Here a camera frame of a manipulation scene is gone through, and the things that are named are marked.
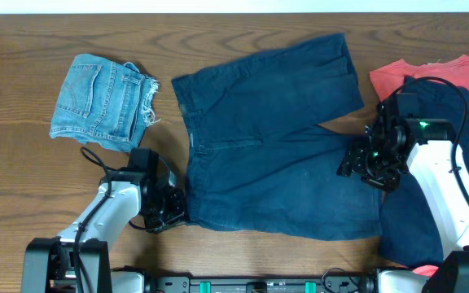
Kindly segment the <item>dark blue shorts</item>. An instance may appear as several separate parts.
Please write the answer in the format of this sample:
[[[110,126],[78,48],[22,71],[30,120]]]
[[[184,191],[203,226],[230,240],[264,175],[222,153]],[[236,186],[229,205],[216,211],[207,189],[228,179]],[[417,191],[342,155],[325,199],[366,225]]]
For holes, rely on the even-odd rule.
[[[324,123],[363,107],[342,34],[174,78],[188,132],[192,223],[318,240],[380,234],[380,193],[337,168],[351,137]]]

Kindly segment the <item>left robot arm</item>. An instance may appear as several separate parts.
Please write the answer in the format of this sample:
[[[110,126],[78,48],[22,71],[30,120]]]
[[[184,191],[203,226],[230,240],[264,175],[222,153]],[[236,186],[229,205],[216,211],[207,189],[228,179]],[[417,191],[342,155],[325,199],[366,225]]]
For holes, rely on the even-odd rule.
[[[91,149],[81,154],[103,169],[97,194],[82,214],[53,238],[26,247],[23,292],[155,292],[142,269],[114,269],[109,252],[124,228],[159,234],[186,223],[186,198],[167,163],[151,149],[134,148],[125,167],[111,168]]]

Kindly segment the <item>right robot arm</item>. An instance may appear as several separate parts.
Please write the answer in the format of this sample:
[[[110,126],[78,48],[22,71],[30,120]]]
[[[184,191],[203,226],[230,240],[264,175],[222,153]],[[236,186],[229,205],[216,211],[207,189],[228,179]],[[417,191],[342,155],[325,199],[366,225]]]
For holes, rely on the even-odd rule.
[[[444,255],[431,276],[408,269],[377,269],[360,283],[362,292],[469,292],[469,173],[459,133],[444,119],[401,114],[391,95],[378,106],[366,137],[351,142],[338,167],[342,177],[391,192],[403,173],[422,190],[437,226]]]

